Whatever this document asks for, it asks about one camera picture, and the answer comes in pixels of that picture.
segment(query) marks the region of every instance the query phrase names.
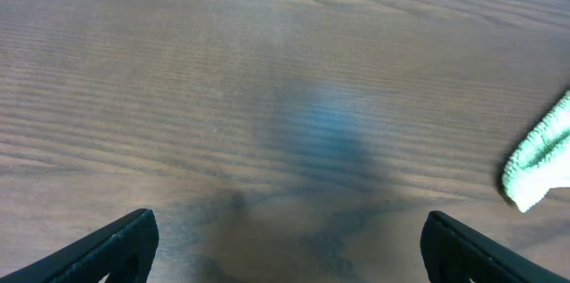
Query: green towel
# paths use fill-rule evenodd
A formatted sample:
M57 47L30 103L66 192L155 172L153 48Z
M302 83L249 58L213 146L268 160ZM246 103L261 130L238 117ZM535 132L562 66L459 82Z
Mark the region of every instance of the green towel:
M570 187L570 91L509 158L502 183L523 213L550 189Z

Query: microfiber cloth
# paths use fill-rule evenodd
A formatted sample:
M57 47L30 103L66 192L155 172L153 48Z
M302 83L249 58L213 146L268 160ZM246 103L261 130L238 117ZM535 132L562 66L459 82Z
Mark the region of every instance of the microfiber cloth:
M509 158L502 183L523 213L550 189L570 187L570 91Z

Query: green cloth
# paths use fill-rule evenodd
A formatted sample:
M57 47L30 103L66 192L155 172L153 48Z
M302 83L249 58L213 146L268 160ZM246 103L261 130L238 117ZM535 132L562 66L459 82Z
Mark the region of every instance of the green cloth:
M502 183L523 213L550 189L570 187L570 91L509 158Z

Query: wood grain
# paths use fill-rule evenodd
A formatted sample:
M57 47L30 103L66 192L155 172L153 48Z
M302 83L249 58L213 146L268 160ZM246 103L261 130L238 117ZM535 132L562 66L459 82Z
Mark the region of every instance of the wood grain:
M569 0L0 0L0 275L154 209L150 282L426 282L440 209L570 277L505 156Z

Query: wooden table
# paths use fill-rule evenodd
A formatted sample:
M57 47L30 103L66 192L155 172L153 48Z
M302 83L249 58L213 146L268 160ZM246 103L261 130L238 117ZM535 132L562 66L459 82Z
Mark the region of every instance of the wooden table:
M570 277L501 165L570 0L0 0L0 275L154 209L149 282L427 282L438 209Z

